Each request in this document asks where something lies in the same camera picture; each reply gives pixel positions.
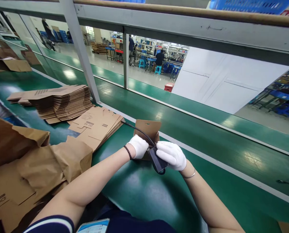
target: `phone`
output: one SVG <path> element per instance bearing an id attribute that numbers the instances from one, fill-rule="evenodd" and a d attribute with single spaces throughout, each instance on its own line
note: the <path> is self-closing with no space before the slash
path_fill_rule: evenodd
<path id="1" fill-rule="evenodd" d="M 98 221 L 83 223 L 77 233 L 106 233 L 110 219 L 105 218 Z"/>

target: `red stool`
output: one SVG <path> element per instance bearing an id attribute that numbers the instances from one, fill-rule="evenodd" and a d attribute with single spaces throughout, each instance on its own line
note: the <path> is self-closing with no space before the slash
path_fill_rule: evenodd
<path id="1" fill-rule="evenodd" d="M 166 83 L 164 91 L 171 92 L 173 87 L 174 87 L 174 85 L 175 85 L 174 83 Z"/>

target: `person in black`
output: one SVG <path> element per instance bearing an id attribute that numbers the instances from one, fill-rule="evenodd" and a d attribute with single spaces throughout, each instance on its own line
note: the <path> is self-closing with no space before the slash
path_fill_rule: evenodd
<path id="1" fill-rule="evenodd" d="M 155 55 L 156 61 L 155 61 L 155 65 L 154 65 L 154 72 L 155 72 L 155 69 L 157 66 L 161 66 L 163 64 L 163 60 L 165 58 L 164 53 L 165 53 L 165 51 L 162 49 L 160 53 Z"/>
<path id="2" fill-rule="evenodd" d="M 50 41 L 55 41 L 55 37 L 53 36 L 50 27 L 48 26 L 48 24 L 47 24 L 45 21 L 46 21 L 46 19 L 43 18 L 43 19 L 42 19 L 42 24 L 43 24 L 43 27 L 44 27 L 45 32 L 46 32 L 46 34 L 47 34 L 47 38 L 48 38 Z"/>
<path id="3" fill-rule="evenodd" d="M 72 36 L 71 36 L 71 33 L 70 33 L 69 29 L 67 31 L 67 37 L 68 37 L 69 41 L 71 42 L 72 41 Z"/>
<path id="4" fill-rule="evenodd" d="M 129 54 L 128 54 L 128 57 L 129 57 L 129 63 L 131 63 L 131 59 L 132 59 L 132 56 L 133 56 L 133 50 L 134 50 L 134 40 L 132 39 L 132 35 L 129 35 L 129 46 L 128 46 L 128 50 L 129 50 Z"/>

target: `cable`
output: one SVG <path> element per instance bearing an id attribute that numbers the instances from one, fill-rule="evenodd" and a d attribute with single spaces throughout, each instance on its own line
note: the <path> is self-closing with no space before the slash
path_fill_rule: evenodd
<path id="1" fill-rule="evenodd" d="M 134 128 L 134 129 L 136 129 L 136 130 L 138 130 L 140 133 L 142 133 L 143 135 L 145 135 L 145 136 L 148 138 L 149 142 L 151 143 L 151 145 L 152 145 L 153 147 L 155 146 L 155 144 L 154 144 L 154 142 L 151 140 L 151 138 L 150 138 L 148 135 L 146 135 L 143 131 L 141 131 L 140 129 L 136 128 L 135 126 L 132 126 L 131 124 L 127 123 L 124 119 L 122 119 L 121 122 L 124 123 L 124 124 L 126 124 L 126 125 L 128 125 L 128 126 L 130 126 L 130 127 L 132 127 L 132 128 Z"/>
<path id="2" fill-rule="evenodd" d="M 127 123 L 124 119 L 122 119 L 121 122 L 124 123 L 124 124 L 126 124 L 126 125 L 128 125 L 128 126 L 130 126 L 130 127 L 132 127 L 132 128 L 134 128 L 134 129 L 136 129 L 136 130 L 138 130 L 139 132 L 141 132 L 143 135 L 145 135 L 145 136 L 148 138 L 148 140 L 149 140 L 149 142 L 151 143 L 151 145 L 152 145 L 153 147 L 156 147 L 155 144 L 154 144 L 154 142 L 151 140 L 151 138 L 150 138 L 148 135 L 146 135 L 143 131 L 141 131 L 140 129 L 136 128 L 135 126 L 132 126 L 131 124 Z M 158 172 L 157 169 L 156 169 L 156 166 L 154 165 L 154 162 L 153 162 L 153 161 L 152 161 L 152 164 L 153 164 L 153 167 L 154 167 L 155 171 L 156 171 L 159 175 L 164 175 L 164 174 L 165 174 L 165 168 L 163 168 L 163 171 L 162 171 L 162 172 Z"/>

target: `black bracelet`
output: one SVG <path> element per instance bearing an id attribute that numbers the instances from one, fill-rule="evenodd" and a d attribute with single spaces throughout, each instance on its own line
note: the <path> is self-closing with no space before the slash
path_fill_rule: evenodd
<path id="1" fill-rule="evenodd" d="M 131 153 L 129 152 L 128 148 L 127 148 L 126 146 L 124 146 L 124 148 L 127 150 L 128 155 L 129 155 L 129 158 L 132 160 L 133 158 L 132 158 L 132 155 L 131 155 Z"/>

